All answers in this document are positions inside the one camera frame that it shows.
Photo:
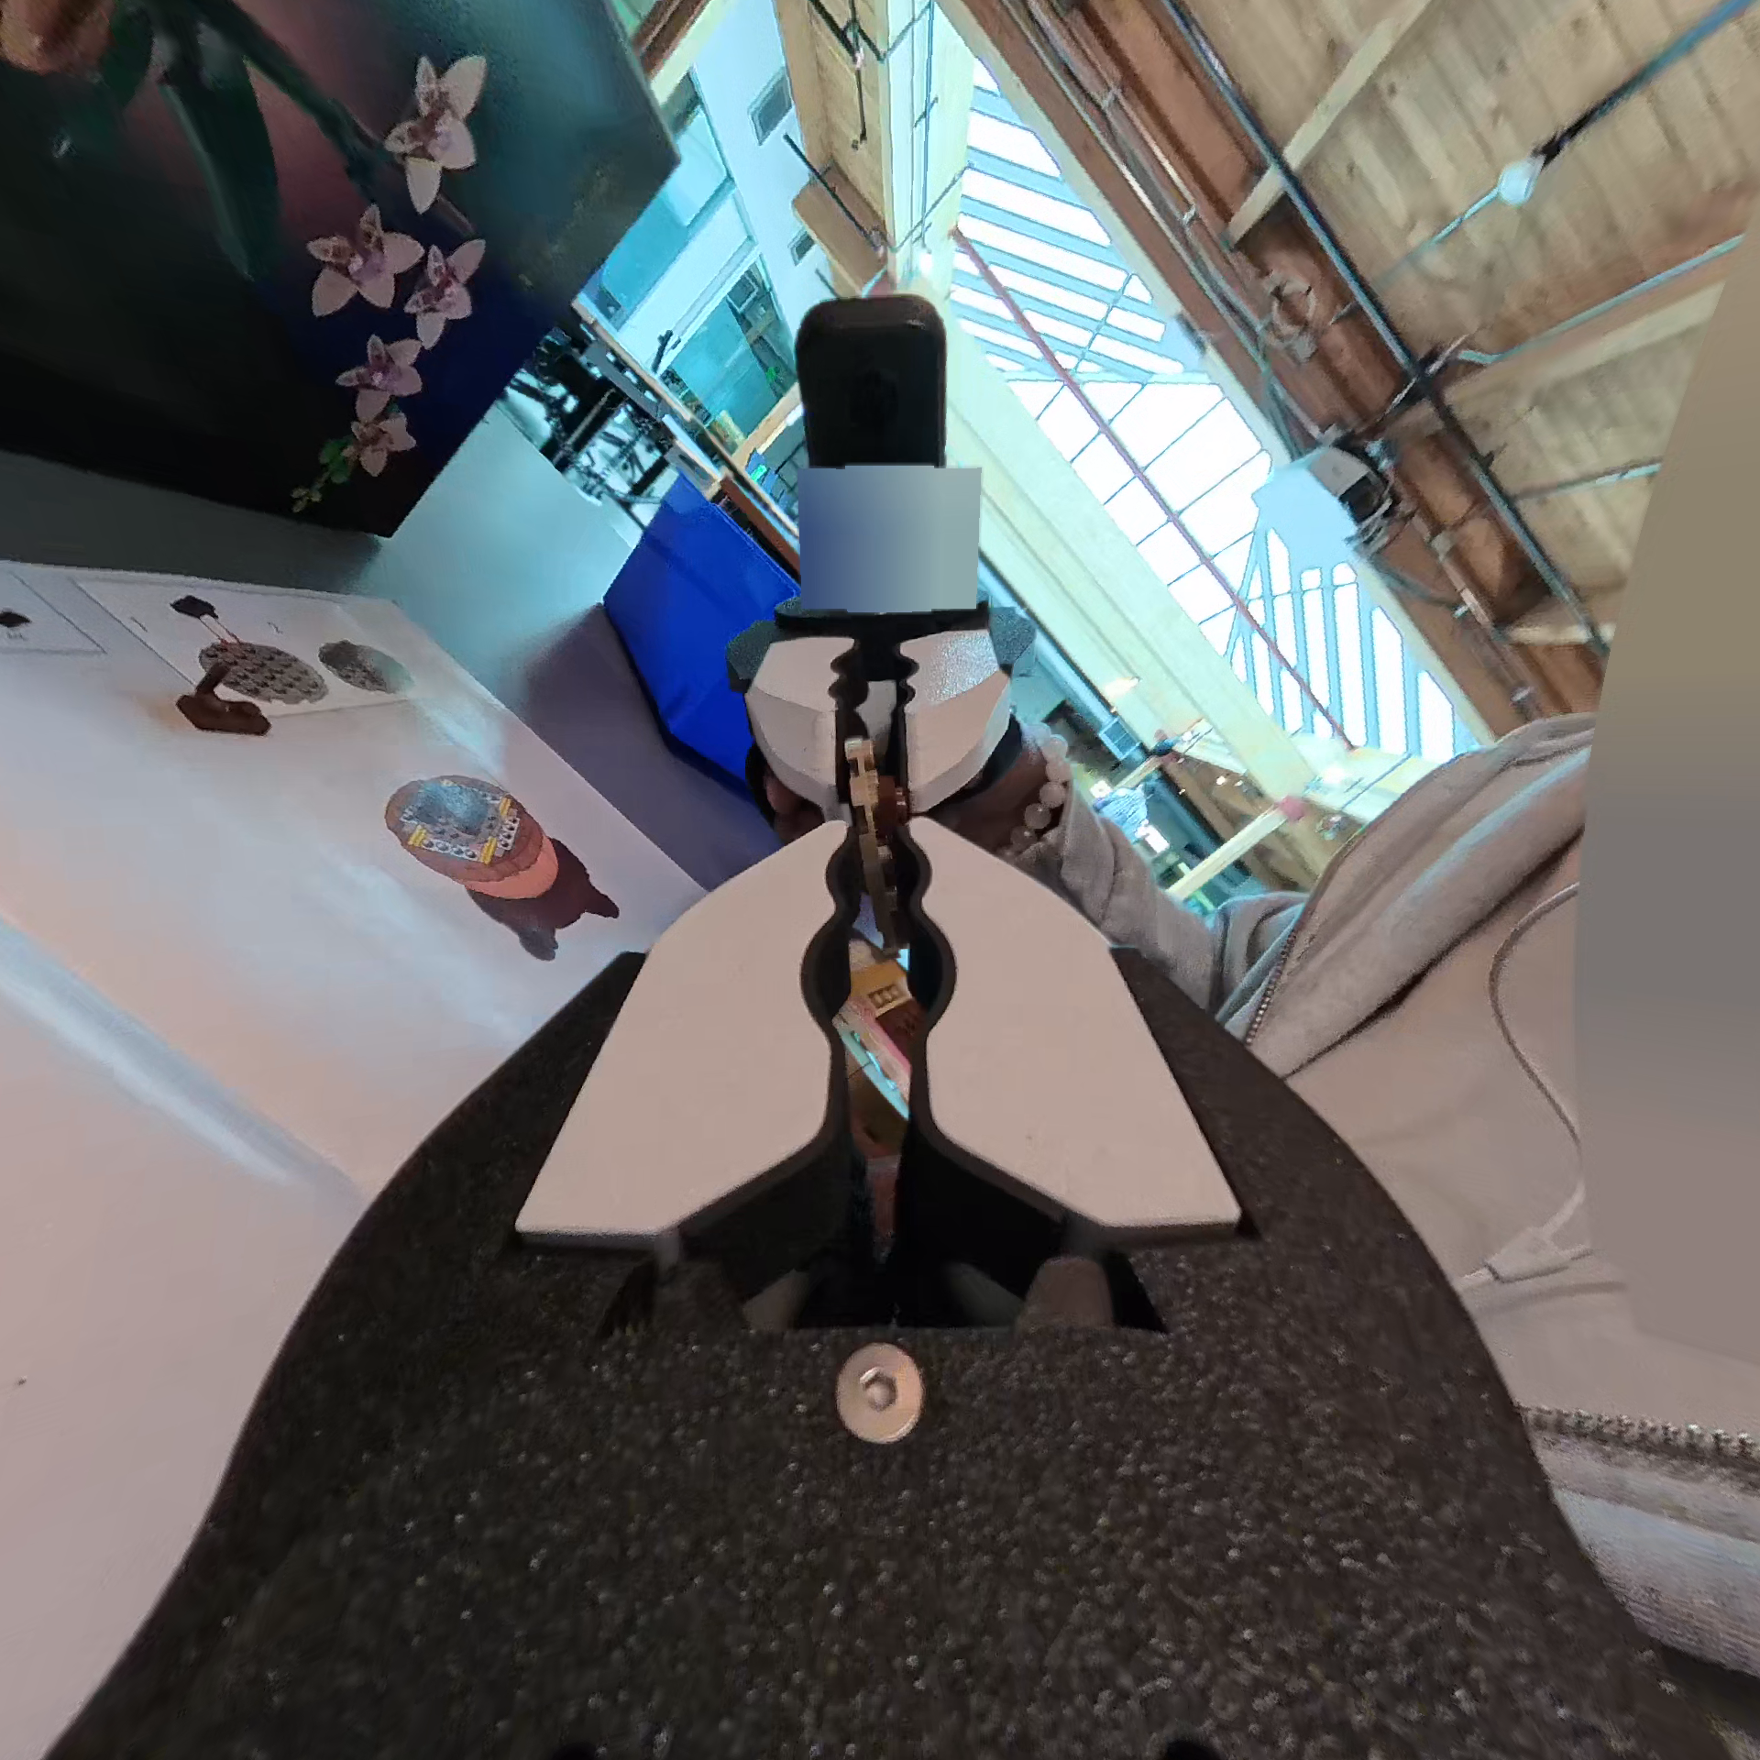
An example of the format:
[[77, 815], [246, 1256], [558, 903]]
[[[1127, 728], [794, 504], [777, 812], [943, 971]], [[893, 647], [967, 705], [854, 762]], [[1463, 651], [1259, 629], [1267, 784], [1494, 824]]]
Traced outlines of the white instruction booklet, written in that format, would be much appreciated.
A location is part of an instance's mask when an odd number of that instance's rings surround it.
[[[178, 715], [222, 657], [269, 735]], [[384, 828], [442, 779], [617, 913], [531, 956]], [[388, 601], [6, 562], [6, 1756], [137, 1635], [384, 1184], [702, 898]]]

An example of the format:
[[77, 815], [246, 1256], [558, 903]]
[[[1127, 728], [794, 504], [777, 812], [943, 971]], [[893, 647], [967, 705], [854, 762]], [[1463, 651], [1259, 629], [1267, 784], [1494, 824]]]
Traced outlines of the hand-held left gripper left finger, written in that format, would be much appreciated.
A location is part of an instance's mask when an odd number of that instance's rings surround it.
[[667, 930], [525, 1199], [523, 1243], [806, 1264], [837, 1238], [858, 895], [850, 828], [823, 824]]

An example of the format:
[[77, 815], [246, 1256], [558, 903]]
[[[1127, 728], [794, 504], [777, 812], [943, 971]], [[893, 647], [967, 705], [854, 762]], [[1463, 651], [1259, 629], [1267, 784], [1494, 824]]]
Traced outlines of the background office desks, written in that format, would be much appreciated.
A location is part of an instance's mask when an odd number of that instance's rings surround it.
[[586, 301], [548, 332], [499, 407], [590, 503], [646, 527], [686, 482], [790, 573], [798, 571], [797, 521], [761, 489], [740, 445], [719, 438]]

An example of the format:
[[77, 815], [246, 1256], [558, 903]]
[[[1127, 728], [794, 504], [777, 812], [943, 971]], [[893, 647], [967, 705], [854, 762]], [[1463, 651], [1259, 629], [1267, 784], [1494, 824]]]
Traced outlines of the small brown brick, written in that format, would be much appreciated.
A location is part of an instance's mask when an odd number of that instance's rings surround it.
[[231, 689], [231, 672], [236, 660], [222, 657], [210, 665], [201, 681], [176, 698], [176, 711], [187, 724], [205, 733], [229, 735], [269, 735], [273, 728], [270, 718], [262, 705], [249, 697], [227, 695]]

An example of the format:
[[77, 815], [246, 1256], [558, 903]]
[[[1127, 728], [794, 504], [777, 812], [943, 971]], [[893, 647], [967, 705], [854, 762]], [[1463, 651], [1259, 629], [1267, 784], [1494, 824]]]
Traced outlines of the white ceiling projector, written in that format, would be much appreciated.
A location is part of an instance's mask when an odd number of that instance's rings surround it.
[[1317, 446], [1275, 468], [1252, 501], [1259, 524], [1283, 545], [1295, 577], [1353, 562], [1398, 504], [1388, 477], [1344, 445]]

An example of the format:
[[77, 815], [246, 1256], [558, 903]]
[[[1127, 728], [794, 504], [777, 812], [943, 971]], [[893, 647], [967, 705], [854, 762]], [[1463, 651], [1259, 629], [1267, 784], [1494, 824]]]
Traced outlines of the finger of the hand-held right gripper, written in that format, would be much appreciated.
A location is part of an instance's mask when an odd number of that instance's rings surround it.
[[747, 687], [747, 721], [761, 764], [757, 802], [772, 808], [769, 787], [814, 808], [821, 819], [852, 824], [845, 735], [841, 731], [852, 638], [775, 638]]
[[980, 779], [1013, 711], [992, 638], [905, 638], [888, 672], [888, 816], [908, 824]]

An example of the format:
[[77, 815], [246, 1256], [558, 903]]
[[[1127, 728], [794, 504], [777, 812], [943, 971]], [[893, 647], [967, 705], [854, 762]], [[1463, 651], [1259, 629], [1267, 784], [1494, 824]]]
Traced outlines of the black flower print box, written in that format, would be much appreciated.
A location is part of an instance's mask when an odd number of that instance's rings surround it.
[[386, 540], [679, 164], [614, 6], [6, 3], [2, 443]]

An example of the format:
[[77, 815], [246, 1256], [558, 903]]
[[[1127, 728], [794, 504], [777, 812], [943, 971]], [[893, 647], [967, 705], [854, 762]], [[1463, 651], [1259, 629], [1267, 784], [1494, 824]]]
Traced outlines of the brick pot model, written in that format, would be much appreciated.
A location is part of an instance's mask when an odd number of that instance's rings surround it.
[[912, 993], [903, 956], [866, 937], [850, 939], [850, 998], [835, 1015], [850, 1064], [901, 1120], [912, 1117], [912, 1060], [925, 1033], [925, 1009]]

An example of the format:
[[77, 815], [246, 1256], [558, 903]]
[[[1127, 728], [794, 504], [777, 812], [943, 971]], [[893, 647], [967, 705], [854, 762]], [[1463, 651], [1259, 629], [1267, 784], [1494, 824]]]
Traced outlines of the tan round plate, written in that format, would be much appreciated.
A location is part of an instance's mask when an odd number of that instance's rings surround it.
[[866, 733], [841, 733], [850, 824], [858, 843], [861, 879], [873, 927], [886, 956], [905, 946], [893, 839], [912, 816], [910, 790], [890, 760]]

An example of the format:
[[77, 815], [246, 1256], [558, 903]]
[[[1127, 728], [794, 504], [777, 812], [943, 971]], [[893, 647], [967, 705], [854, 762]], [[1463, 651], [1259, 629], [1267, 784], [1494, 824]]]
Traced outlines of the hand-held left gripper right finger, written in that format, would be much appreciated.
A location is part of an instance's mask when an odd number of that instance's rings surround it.
[[912, 1072], [901, 1224], [984, 1268], [1223, 1239], [1242, 1206], [1110, 941], [1037, 879], [912, 826]]

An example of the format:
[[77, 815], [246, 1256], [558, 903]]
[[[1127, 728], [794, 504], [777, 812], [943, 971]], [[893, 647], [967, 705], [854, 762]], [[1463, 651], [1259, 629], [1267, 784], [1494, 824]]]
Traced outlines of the blue plastic bin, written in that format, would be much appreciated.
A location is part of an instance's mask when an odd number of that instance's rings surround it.
[[725, 508], [676, 477], [605, 599], [662, 739], [739, 791], [755, 741], [727, 647], [798, 587]]

